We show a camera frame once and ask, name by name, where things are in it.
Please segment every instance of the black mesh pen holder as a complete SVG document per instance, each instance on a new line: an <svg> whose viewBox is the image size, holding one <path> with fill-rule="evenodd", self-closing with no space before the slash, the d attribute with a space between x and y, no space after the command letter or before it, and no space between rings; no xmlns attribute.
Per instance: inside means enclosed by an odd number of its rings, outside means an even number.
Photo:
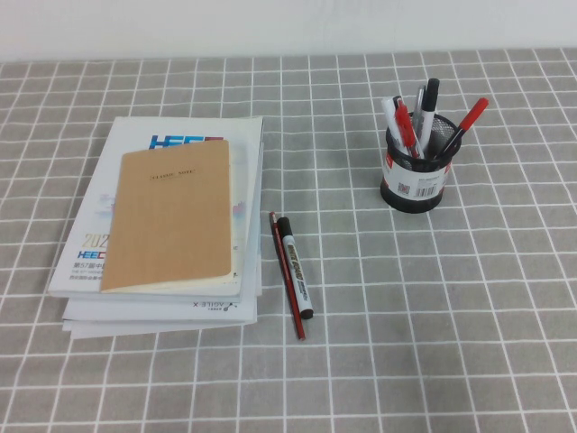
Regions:
<svg viewBox="0 0 577 433"><path fill-rule="evenodd" d="M455 129L457 127L449 119L435 115L426 148L427 158L443 148ZM396 210L409 214L421 214L433 209L443 198L451 160L459 151L461 142L443 157L420 160L401 152L393 143L389 129L385 137L387 154L380 183L383 199Z"/></svg>

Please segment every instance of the white marker label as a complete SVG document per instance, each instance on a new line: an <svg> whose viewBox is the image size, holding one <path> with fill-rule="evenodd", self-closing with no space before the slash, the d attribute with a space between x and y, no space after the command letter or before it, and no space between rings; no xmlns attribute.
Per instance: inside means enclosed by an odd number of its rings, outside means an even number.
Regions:
<svg viewBox="0 0 577 433"><path fill-rule="evenodd" d="M295 247L295 238L287 235L282 238L282 244L287 253L288 267L290 268L290 275L292 282L295 285L295 294L297 295L298 310L302 313L306 309L313 309L310 297L308 296L307 284L305 283L305 276L300 267L300 260L298 258L297 248Z"/></svg>
<svg viewBox="0 0 577 433"><path fill-rule="evenodd" d="M441 170L418 173L407 170L393 161L387 152L383 175L389 190L402 198L414 201L429 200L443 190L449 178L451 163Z"/></svg>

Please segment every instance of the book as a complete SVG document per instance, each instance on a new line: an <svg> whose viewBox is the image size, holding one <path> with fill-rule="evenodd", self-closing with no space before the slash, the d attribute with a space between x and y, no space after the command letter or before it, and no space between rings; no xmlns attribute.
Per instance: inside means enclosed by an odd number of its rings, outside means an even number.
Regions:
<svg viewBox="0 0 577 433"><path fill-rule="evenodd" d="M219 284L236 274L229 173L227 141L126 153L100 290L217 296L232 287Z"/></svg>
<svg viewBox="0 0 577 433"><path fill-rule="evenodd" d="M247 248L247 245L250 214L255 200L258 199L260 203L260 187L256 189L255 186L261 176L261 129L261 117L117 117L50 281L49 293L52 296L74 299L107 299L102 297L110 296L114 296L114 300L133 299L132 293L100 292L122 156L128 152L156 152L179 144L210 142L215 139L226 139L229 142L231 166L234 168L233 222L242 228L237 230L237 241L240 243L237 249L239 278L241 279L247 270L254 269L257 252ZM159 296L162 296L163 301L174 302L211 299L210 296L201 295L139 293L138 300L158 301ZM239 299L238 292L228 297L230 301Z"/></svg>
<svg viewBox="0 0 577 433"><path fill-rule="evenodd" d="M49 286L53 296L69 298L63 329L71 331L71 338L238 326L256 321L256 296L261 293L261 129L261 117L116 118ZM98 256L105 257L109 249L123 155L146 149L161 152L180 144L214 143L216 139L229 142L231 237L238 246L233 249L231 266L234 269L235 263L239 265L238 294L211 297L177 291L101 292L98 276L101 278L103 272L96 265L104 261ZM92 245L93 251L82 251ZM95 278L70 278L79 275Z"/></svg>

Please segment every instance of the red pen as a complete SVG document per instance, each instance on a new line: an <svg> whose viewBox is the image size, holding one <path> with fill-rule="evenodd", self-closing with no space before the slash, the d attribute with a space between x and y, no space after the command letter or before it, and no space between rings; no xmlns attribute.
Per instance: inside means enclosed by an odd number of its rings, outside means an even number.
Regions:
<svg viewBox="0 0 577 433"><path fill-rule="evenodd" d="M411 156L413 158L421 158L421 153L417 147L415 131L413 130L413 125L411 124L411 117L408 115L407 106L401 99L398 101L398 110L395 113L395 120L397 120L398 129L400 130L401 137L403 138L403 143L405 144L405 147L407 147L410 151Z"/></svg>
<svg viewBox="0 0 577 433"><path fill-rule="evenodd" d="M464 119L459 124L459 127L453 132L451 137L449 137L449 140L447 140L447 143L443 146L443 149L441 149L441 151L435 156L435 158L445 156L448 152L450 152L452 148L454 148L454 146L456 145L455 143L458 140L460 140L467 131L469 131L469 128L472 126L472 124L475 123L475 121L479 118L482 112L485 111L485 108L487 108L488 105L489 100L486 97L479 98L477 103L474 105L471 111L464 117Z"/></svg>

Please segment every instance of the brown notebook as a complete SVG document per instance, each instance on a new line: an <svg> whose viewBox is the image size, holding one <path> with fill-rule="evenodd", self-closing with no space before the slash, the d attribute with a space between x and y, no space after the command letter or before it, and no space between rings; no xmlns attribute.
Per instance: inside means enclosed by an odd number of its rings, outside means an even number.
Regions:
<svg viewBox="0 0 577 433"><path fill-rule="evenodd" d="M126 153L101 291L158 291L232 270L227 141Z"/></svg>

